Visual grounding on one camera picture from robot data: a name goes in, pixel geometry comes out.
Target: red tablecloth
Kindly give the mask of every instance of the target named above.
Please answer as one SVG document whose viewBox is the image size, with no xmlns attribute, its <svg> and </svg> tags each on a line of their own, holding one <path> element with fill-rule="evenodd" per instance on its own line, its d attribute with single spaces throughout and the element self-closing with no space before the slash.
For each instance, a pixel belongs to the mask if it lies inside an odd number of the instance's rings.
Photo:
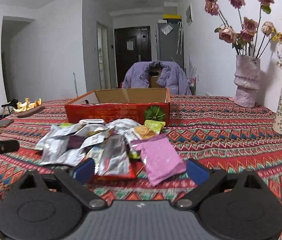
<svg viewBox="0 0 282 240">
<path fill-rule="evenodd" d="M 0 199 L 26 169 L 52 172 L 39 166 L 40 155 L 33 148 L 51 124 L 67 121 L 66 102 L 46 102 L 45 108 L 31 117 L 8 117 L 14 123 L 4 129 L 0 139 L 17 139 L 21 149 L 0 156 Z M 176 96 L 171 98 L 170 126 L 164 132 L 184 160 L 192 157 L 228 172 L 257 170 L 282 202 L 282 136 L 272 129 L 274 116 L 263 106 L 241 108 L 225 97 Z M 195 184 L 180 174 L 152 187 L 142 171 L 134 180 L 93 181 L 87 187 L 110 203 L 113 199 L 175 201 Z"/>
</svg>

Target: smartphone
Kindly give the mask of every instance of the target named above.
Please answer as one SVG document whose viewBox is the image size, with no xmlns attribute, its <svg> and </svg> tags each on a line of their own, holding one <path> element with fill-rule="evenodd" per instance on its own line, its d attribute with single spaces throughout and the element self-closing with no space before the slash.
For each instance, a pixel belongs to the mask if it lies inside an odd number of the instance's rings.
<svg viewBox="0 0 282 240">
<path fill-rule="evenodd" d="M 0 120 L 0 128 L 8 127 L 14 120 Z"/>
</svg>

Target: refrigerator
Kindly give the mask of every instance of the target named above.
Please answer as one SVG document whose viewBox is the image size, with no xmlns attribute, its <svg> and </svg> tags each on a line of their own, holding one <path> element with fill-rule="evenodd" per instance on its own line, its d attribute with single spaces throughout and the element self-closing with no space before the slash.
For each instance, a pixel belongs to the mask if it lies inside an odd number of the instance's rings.
<svg viewBox="0 0 282 240">
<path fill-rule="evenodd" d="M 183 68 L 183 48 L 180 54 L 181 46 L 183 46 L 183 42 L 181 42 L 177 54 L 177 44 L 179 37 L 179 25 L 177 23 L 169 23 L 169 25 L 173 28 L 170 33 L 165 35 L 162 32 L 162 27 L 166 26 L 165 23 L 157 23 L 156 34 L 157 34 L 157 54 L 158 60 L 161 61 L 175 61 L 182 69 Z"/>
</svg>

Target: pink packet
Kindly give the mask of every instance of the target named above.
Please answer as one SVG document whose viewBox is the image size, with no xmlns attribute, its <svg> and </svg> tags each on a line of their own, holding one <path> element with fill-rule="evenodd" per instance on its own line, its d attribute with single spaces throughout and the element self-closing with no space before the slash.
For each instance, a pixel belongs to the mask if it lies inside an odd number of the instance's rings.
<svg viewBox="0 0 282 240">
<path fill-rule="evenodd" d="M 141 159 L 152 186 L 173 175 L 185 172 L 185 164 L 166 138 L 166 134 L 147 140 L 135 140 L 131 144 L 133 149 L 141 151 Z"/>
</svg>

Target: pink vase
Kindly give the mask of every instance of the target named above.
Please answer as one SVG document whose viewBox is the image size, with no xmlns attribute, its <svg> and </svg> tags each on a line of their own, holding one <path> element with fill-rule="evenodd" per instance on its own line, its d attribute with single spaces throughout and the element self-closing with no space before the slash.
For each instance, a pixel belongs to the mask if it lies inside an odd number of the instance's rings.
<svg viewBox="0 0 282 240">
<path fill-rule="evenodd" d="M 260 59 L 237 55 L 234 83 L 238 86 L 235 103 L 246 108 L 253 108 L 260 84 Z"/>
</svg>

